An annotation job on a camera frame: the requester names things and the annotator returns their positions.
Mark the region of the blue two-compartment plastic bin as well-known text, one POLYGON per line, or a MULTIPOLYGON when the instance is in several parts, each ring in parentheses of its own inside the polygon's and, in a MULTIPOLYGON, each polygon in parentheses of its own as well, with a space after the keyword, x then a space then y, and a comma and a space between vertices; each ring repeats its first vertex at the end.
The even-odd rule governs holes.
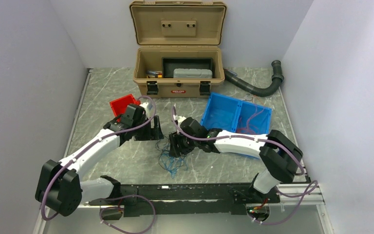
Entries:
POLYGON ((271 108, 212 93, 200 124, 207 130, 221 129, 208 133, 207 138, 224 138, 200 141, 198 147, 206 153, 235 153, 259 159, 264 142, 256 140, 267 139, 271 116, 271 108))

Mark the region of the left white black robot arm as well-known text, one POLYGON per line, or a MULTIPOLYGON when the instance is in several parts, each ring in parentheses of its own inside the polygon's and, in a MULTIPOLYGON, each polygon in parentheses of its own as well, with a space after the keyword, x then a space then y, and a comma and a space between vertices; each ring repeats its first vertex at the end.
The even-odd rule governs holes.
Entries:
POLYGON ((35 193, 41 210, 49 207, 56 214, 69 216, 84 202, 102 199, 109 205, 117 203, 122 195, 119 181, 107 175, 87 181, 81 181, 81 178, 98 161, 131 139, 162 139, 155 111, 153 102, 129 104, 124 113, 107 122, 79 150, 60 161, 50 159, 45 162, 35 193))

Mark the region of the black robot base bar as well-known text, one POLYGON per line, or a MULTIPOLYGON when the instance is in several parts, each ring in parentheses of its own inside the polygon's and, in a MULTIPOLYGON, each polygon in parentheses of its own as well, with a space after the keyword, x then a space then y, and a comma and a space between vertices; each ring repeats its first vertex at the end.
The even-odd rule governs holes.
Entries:
POLYGON ((95 199, 92 206, 121 205, 124 217, 158 215, 230 213, 244 215, 244 208, 280 202, 274 190, 258 194, 251 183, 139 184, 121 185, 120 193, 110 200, 95 199))

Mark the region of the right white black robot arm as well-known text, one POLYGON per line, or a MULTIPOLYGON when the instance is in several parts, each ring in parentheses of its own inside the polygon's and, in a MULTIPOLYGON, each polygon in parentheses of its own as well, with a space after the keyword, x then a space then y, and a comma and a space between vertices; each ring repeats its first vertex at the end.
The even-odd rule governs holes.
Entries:
POLYGON ((235 153, 262 160, 266 169, 258 173, 249 188, 249 197, 261 202, 280 183, 291 183, 304 173, 303 152, 282 132, 247 135, 220 128, 210 130, 191 117, 173 115, 176 132, 170 135, 170 156, 180 157, 198 148, 206 153, 235 153))

